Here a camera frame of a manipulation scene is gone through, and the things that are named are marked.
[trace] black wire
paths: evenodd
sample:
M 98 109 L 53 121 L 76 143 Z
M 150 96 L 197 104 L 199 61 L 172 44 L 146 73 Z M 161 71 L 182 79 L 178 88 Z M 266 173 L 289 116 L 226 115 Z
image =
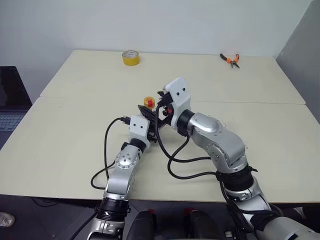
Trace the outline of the black wire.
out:
M 113 163 L 111 163 L 107 168 L 111 168 L 113 165 L 115 165 L 115 161 L 113 161 Z M 99 189 L 99 190 L 104 190 L 106 187 L 102 187 L 102 186 L 96 186 L 94 184 L 94 180 L 95 178 L 102 172 L 105 171 L 105 168 L 102 168 L 100 171 L 98 171 L 95 175 L 93 175 L 93 177 L 91 178 L 91 181 L 90 181 L 90 184 L 91 184 L 91 187 L 93 187 L 94 189 Z
M 160 138 L 160 134 L 159 134 L 159 109 L 160 109 L 160 105 L 158 105 L 156 107 L 156 109 L 155 109 L 155 119 L 154 119 L 155 135 L 156 135 L 156 139 L 158 140 L 158 143 L 159 143 L 159 146 L 160 146 L 162 152 L 168 158 L 170 158 L 171 155 L 165 149 L 165 146 L 163 145 L 163 143 L 161 141 L 161 138 Z M 199 161 L 199 160 L 205 160 L 205 159 L 210 160 L 211 158 L 209 156 L 202 156 L 202 157 L 196 157 L 196 158 L 185 159 L 185 160 L 172 158 L 172 161 L 177 162 L 177 163 L 191 163 L 191 162 L 195 162 L 195 161 Z
M 94 214 L 92 214 L 78 229 L 77 231 L 74 232 L 74 234 L 72 235 L 72 237 L 70 237 L 70 240 L 74 240 L 76 238 L 76 236 L 81 232 L 81 230 L 96 216 L 96 212 L 94 212 Z
M 230 208 L 232 208 L 234 211 L 236 212 L 239 212 L 239 213 L 242 213 L 242 214 L 250 214 L 250 215 L 255 215 L 255 214 L 272 214 L 272 215 L 275 215 L 277 217 L 281 217 L 281 214 L 276 212 L 276 211 L 272 211 L 272 210 L 243 210 L 243 209 L 240 209 L 238 208 L 238 206 L 233 202 L 231 201 L 226 192 L 225 192 L 225 189 L 224 189 L 224 185 L 222 183 L 222 181 L 220 181 L 220 189 L 221 189 L 221 192 L 222 192 L 222 195 L 226 201 L 226 203 L 228 204 L 228 206 Z
M 188 144 L 189 140 L 190 140 L 190 137 L 186 136 L 185 142 L 180 147 L 178 147 L 178 149 L 175 150 L 175 152 L 170 156 L 169 161 L 168 161 L 168 165 L 167 165 L 167 169 L 168 169 L 169 173 L 171 174 L 171 176 L 173 176 L 176 179 L 186 180 L 186 179 L 194 179 L 194 178 L 204 176 L 204 175 L 216 175 L 216 173 L 214 171 L 206 171 L 206 172 L 194 174 L 191 176 L 178 176 L 172 172 L 171 162 L 173 161 L 173 158 Z
M 105 175 L 106 175 L 106 179 L 109 180 L 109 172 L 108 172 L 108 164 L 107 164 L 107 136 L 108 136 L 108 132 L 111 128 L 111 126 L 116 122 L 121 120 L 121 117 L 117 117 L 116 119 L 114 119 L 109 126 L 107 127 L 106 131 L 105 131 L 105 135 L 104 135 L 104 169 L 105 169 Z
M 31 200 L 34 202 L 35 205 L 39 206 L 39 207 L 42 207 L 42 208 L 49 208 L 49 207 L 53 207 L 55 205 L 58 205 L 59 203 L 56 202 L 56 203 L 53 203 L 53 204 L 49 204 L 49 205 L 41 205 L 40 203 L 36 202 L 36 200 L 33 198 L 33 197 L 30 197 Z

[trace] tape roll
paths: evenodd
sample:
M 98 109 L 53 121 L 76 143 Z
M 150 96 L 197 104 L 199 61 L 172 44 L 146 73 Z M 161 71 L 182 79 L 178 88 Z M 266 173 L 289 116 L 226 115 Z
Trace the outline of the tape roll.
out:
M 125 51 L 122 53 L 123 63 L 127 66 L 134 66 L 140 63 L 140 56 L 137 51 Z

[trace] orange-handled pliers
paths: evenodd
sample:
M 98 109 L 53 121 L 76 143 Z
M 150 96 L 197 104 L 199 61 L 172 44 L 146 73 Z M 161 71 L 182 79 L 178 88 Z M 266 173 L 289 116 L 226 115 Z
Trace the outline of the orange-handled pliers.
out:
M 228 64 L 231 64 L 231 67 L 233 68 L 234 65 L 237 67 L 237 68 L 240 68 L 239 65 L 237 64 L 238 60 L 239 60 L 239 54 L 237 53 L 235 55 L 235 59 L 232 61 L 231 58 L 227 58 L 225 57 L 225 55 L 223 55 L 222 53 L 220 53 L 220 57 L 225 60 Z

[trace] white table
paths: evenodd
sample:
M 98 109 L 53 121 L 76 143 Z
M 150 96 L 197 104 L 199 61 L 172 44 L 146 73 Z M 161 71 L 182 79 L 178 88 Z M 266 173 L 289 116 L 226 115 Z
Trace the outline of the white table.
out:
M 141 103 L 149 95 L 158 99 L 165 84 L 184 77 L 193 101 L 305 104 L 272 57 L 240 56 L 240 69 L 231 69 L 218 55 L 140 56 L 139 65 L 126 66 L 121 52 L 76 50 L 41 97 L 108 95 Z
M 108 103 L 107 95 L 40 97 L 0 151 L 0 193 L 52 198 L 101 199 L 90 179 L 104 167 L 104 132 L 115 117 L 137 112 L 136 102 Z M 246 154 L 271 202 L 319 202 L 320 127 L 303 104 L 191 103 L 194 112 L 221 120 L 246 144 Z M 171 128 L 161 130 L 169 152 L 184 140 Z M 108 162 L 128 138 L 128 127 L 116 124 L 108 137 Z M 181 158 L 205 156 L 190 143 Z M 167 171 L 157 144 L 143 155 L 136 172 L 132 199 L 223 201 L 213 176 L 178 180 Z M 172 165 L 189 175 L 215 170 L 210 160 Z M 96 184 L 103 185 L 105 176 Z

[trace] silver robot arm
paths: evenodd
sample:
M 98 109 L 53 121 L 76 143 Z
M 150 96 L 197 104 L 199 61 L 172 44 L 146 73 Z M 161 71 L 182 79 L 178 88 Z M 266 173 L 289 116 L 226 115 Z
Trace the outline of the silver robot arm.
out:
M 144 151 L 150 147 L 147 134 L 150 121 L 142 115 L 130 118 L 129 143 L 115 157 L 115 167 L 92 220 L 88 240 L 119 239 L 129 210 L 130 184 Z
M 252 176 L 251 172 L 256 170 L 247 162 L 241 138 L 225 129 L 217 119 L 193 113 L 190 99 L 185 80 L 179 77 L 163 88 L 158 105 L 170 109 L 166 115 L 173 129 L 183 136 L 188 134 L 210 156 L 235 222 L 249 232 L 255 230 L 260 240 L 319 239 L 319 234 L 306 226 L 272 211 L 257 179 Z

